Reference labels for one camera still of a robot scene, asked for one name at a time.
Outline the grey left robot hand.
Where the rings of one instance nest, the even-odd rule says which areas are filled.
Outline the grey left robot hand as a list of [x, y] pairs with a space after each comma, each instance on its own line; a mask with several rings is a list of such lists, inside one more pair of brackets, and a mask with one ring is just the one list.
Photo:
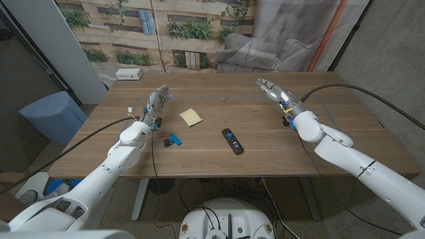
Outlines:
[[167, 84], [154, 90], [148, 98], [141, 122], [147, 124], [149, 127], [153, 127], [155, 120], [161, 117], [163, 108], [170, 98], [171, 95]]

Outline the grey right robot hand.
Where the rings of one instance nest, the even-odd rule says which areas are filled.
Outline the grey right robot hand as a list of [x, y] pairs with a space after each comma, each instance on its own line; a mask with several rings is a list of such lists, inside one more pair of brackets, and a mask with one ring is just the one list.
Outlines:
[[299, 102], [292, 93], [279, 87], [273, 82], [264, 78], [258, 78], [256, 80], [256, 85], [259, 89], [265, 92], [271, 101], [279, 103], [285, 114], [296, 117], [306, 111], [301, 102]]

